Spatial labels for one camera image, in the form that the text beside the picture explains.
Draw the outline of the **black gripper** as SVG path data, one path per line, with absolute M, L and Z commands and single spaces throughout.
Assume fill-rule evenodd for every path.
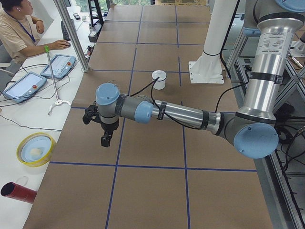
M 113 132 L 119 127 L 119 117 L 104 117 L 100 115 L 99 118 L 101 121 L 101 127 L 104 130 L 104 135 L 101 137 L 101 146 L 110 147 Z

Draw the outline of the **silver grey UR robot arm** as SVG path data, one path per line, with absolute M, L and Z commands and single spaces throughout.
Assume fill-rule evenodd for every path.
M 120 93 L 116 85 L 104 83 L 96 90 L 95 108 L 97 122 L 104 130 L 101 145 L 110 146 L 120 117 L 146 124 L 155 116 L 158 120 L 171 119 L 190 129 L 210 131 L 249 158 L 272 154 L 279 142 L 274 128 L 275 99 L 293 35 L 305 23 L 305 3 L 302 0 L 249 0 L 245 22 L 250 28 L 259 29 L 260 38 L 244 104 L 236 113 L 208 112 L 132 97 Z

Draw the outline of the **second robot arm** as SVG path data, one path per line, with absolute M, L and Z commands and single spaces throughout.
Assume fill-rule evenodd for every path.
M 255 14 L 257 0 L 245 1 L 243 34 L 246 37 L 260 37 L 260 30 L 257 27 L 258 19 Z

